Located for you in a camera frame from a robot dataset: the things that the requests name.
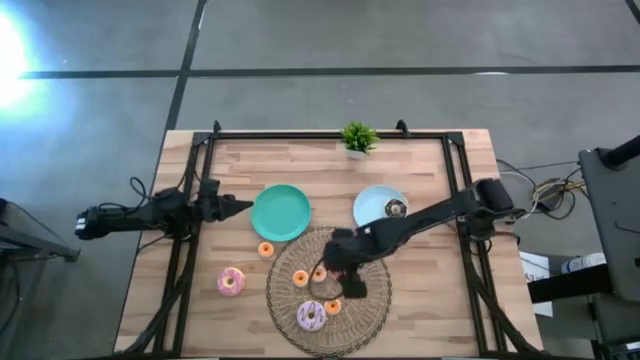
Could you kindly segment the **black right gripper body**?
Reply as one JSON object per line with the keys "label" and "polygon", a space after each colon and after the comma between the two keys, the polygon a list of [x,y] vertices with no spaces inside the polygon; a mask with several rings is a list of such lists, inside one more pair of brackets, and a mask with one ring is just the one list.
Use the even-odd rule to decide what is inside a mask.
{"label": "black right gripper body", "polygon": [[373,259],[373,238],[357,229],[334,228],[323,250],[324,267],[332,272],[355,271]]}

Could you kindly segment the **large purple frosted donut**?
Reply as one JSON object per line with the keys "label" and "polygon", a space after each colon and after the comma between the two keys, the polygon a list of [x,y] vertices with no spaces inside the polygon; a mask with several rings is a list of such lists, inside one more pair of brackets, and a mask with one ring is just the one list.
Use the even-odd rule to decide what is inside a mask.
{"label": "large purple frosted donut", "polygon": [[296,315],[298,326],[308,332],[320,330],[327,320],[327,313],[324,306],[313,300],[302,303]]}

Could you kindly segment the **large pink frosted donut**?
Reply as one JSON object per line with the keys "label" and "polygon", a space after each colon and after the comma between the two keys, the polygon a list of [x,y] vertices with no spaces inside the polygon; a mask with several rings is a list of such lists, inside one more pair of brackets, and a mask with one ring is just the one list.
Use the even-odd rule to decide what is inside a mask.
{"label": "large pink frosted donut", "polygon": [[228,267],[221,271],[217,279],[217,288],[221,295],[233,297],[238,295],[245,286],[244,273],[235,267]]}

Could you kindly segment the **round woven placemat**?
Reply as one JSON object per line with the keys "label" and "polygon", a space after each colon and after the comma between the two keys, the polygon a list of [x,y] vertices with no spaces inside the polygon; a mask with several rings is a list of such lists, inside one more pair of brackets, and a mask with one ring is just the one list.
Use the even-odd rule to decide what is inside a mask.
{"label": "round woven placemat", "polygon": [[[365,298],[341,297],[341,286],[330,274],[323,282],[310,280],[303,288],[293,284],[295,271],[311,274],[318,265],[323,266],[320,259],[332,230],[310,229],[287,243],[275,257],[266,282],[266,302],[276,329],[293,346],[317,357],[340,357],[366,346],[383,328],[392,299],[391,276],[382,260],[358,269],[367,286]],[[298,326],[296,313],[302,303],[313,300],[324,306],[334,299],[341,301],[342,310],[327,314],[320,330],[308,332]]]}

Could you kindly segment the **teal green plate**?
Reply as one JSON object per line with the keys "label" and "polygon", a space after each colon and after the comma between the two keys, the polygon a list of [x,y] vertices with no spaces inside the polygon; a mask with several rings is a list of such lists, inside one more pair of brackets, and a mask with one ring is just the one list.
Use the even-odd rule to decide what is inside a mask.
{"label": "teal green plate", "polygon": [[312,207],[307,196],[288,184],[270,186],[259,193],[251,208],[255,232],[272,242],[288,242],[311,223]]}

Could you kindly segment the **light blue plate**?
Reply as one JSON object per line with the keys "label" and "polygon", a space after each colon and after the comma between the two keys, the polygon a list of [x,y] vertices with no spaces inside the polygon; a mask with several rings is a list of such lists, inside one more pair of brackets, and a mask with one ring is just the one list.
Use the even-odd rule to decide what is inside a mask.
{"label": "light blue plate", "polygon": [[372,185],[362,190],[356,196],[353,203],[355,223],[358,226],[363,226],[382,218],[388,218],[385,214],[384,207],[391,199],[399,199],[405,202],[408,214],[409,201],[395,188],[386,185]]}

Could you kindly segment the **small potted green plant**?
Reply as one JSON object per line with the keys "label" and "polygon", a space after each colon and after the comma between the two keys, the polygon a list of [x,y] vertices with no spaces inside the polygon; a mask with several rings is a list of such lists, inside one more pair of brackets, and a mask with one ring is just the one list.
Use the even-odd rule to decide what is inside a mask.
{"label": "small potted green plant", "polygon": [[341,140],[346,149],[346,155],[353,159],[363,159],[379,142],[377,132],[361,122],[351,122],[340,130]]}

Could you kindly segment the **white paper sheet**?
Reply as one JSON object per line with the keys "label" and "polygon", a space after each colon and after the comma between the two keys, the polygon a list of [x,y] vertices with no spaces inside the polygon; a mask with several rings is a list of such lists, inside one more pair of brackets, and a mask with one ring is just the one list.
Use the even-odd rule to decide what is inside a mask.
{"label": "white paper sheet", "polygon": [[[519,252],[524,270],[525,281],[531,283],[550,277],[549,259],[544,256],[527,252]],[[553,305],[551,301],[536,303],[533,305],[536,315],[549,317],[553,316]]]}

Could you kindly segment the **glass side table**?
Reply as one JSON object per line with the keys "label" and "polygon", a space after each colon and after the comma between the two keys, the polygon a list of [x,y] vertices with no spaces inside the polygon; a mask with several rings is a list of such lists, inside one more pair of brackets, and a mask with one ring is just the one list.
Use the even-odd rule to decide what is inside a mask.
{"label": "glass side table", "polygon": [[75,262],[80,248],[72,246],[53,229],[15,202],[0,198],[0,243],[16,249],[44,251]]}

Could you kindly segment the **black shelf bar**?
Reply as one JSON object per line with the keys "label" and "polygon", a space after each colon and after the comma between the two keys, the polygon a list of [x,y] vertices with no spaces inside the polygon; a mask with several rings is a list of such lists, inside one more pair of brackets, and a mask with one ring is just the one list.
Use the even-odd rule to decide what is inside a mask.
{"label": "black shelf bar", "polygon": [[536,280],[528,283],[527,287],[534,304],[614,292],[606,264]]}

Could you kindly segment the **black power adapter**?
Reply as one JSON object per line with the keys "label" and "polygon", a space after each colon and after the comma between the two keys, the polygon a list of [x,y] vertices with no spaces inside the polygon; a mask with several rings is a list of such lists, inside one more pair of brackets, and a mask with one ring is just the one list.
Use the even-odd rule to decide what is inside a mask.
{"label": "black power adapter", "polygon": [[554,210],[562,199],[560,192],[562,191],[565,182],[560,178],[551,178],[537,187],[538,204],[537,208],[540,211]]}

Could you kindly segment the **grey equipment base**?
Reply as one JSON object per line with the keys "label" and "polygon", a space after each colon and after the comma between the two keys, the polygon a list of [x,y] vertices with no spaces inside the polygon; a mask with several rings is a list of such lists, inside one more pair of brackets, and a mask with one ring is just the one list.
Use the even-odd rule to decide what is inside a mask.
{"label": "grey equipment base", "polygon": [[597,360],[640,360],[640,302],[614,295],[596,294],[590,299]]}

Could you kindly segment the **grey equipment cart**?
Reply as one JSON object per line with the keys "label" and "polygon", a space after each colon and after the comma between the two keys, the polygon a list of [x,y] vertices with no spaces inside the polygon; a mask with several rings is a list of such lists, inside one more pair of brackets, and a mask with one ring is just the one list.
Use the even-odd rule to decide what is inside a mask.
{"label": "grey equipment cart", "polygon": [[602,164],[599,148],[579,152],[582,177],[614,292],[640,302],[640,156],[614,170]]}

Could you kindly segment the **black pole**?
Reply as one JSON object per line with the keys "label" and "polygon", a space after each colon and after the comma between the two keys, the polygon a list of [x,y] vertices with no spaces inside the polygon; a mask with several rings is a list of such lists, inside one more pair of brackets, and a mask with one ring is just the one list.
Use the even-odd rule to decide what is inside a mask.
{"label": "black pole", "polygon": [[599,148],[598,153],[605,167],[617,170],[629,160],[640,156],[640,135],[613,149]]}

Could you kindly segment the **black metal table frame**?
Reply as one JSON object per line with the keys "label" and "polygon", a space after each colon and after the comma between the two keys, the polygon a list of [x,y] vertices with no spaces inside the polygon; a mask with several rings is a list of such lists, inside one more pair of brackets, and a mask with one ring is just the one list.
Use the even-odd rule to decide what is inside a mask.
{"label": "black metal table frame", "polygon": [[[275,184],[310,199],[313,226],[348,226],[357,194],[375,184],[405,194],[411,210],[446,199],[451,190],[498,173],[485,129],[387,130],[372,153],[347,157],[335,131],[222,131],[202,153],[225,193],[252,200]],[[271,261],[259,256],[249,213],[207,224],[196,255],[181,353],[185,357],[296,357],[276,329],[266,302]],[[412,238],[386,261],[392,299],[386,322],[359,358],[466,357],[478,352],[460,242],[446,226]],[[220,294],[222,270],[245,275],[236,296]]]}

